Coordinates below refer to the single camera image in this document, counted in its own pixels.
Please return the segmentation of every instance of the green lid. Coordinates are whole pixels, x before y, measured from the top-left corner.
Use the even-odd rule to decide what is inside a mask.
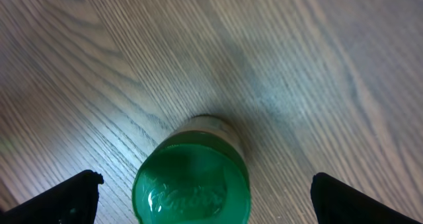
[[[247,223],[248,178],[239,165],[200,144],[156,150],[141,166],[132,190],[143,224]]]

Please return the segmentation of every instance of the wooden table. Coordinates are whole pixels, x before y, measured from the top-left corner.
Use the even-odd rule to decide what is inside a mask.
[[[316,223],[327,172],[423,221],[423,0],[0,0],[0,206],[90,168],[97,223],[198,114],[247,153],[250,223]]]

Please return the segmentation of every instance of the round green object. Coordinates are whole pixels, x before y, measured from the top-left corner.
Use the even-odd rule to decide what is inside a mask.
[[[164,141],[138,170],[132,189],[142,224],[247,223],[247,168],[222,138],[201,131]]]

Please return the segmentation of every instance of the bottle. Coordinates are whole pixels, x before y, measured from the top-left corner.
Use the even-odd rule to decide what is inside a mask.
[[[192,118],[142,164],[132,205],[142,224],[247,223],[249,175],[238,135],[218,118]]]

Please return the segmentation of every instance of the brown wood grain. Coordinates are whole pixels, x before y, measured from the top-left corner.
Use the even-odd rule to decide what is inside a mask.
[[[327,172],[423,221],[423,0],[0,0],[0,207],[90,168],[96,223],[183,121],[231,121],[250,223],[316,223]]]

